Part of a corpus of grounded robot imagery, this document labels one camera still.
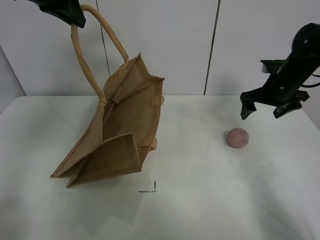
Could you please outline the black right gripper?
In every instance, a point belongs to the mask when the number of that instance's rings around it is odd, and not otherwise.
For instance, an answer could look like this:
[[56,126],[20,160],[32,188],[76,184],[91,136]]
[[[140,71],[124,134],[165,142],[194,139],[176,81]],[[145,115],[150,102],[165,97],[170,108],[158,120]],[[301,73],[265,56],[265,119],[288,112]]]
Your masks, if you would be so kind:
[[269,74],[265,84],[257,89],[243,92],[240,116],[242,120],[257,111],[255,103],[275,106],[276,119],[302,108],[310,98],[300,90],[304,82],[316,70],[315,59],[261,60],[262,70]]

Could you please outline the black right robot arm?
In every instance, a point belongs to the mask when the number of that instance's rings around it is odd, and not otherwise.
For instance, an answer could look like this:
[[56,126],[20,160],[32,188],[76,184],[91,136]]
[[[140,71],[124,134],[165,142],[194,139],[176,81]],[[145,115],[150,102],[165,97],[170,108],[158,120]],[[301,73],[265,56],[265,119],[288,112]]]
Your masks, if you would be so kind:
[[301,109],[301,102],[307,101],[310,96],[300,88],[314,88],[320,85],[304,85],[320,67],[320,25],[309,23],[297,32],[287,59],[260,62],[269,77],[262,87],[240,95],[241,118],[245,120],[257,110],[255,103],[274,106],[273,115],[277,119]]

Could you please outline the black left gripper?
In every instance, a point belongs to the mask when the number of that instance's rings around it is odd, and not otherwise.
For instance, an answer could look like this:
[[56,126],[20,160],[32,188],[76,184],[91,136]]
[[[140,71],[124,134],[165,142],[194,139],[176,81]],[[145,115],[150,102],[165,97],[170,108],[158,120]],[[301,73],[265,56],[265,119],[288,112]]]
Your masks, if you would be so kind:
[[65,23],[84,28],[86,18],[78,0],[29,0],[35,3],[39,9],[52,15]]

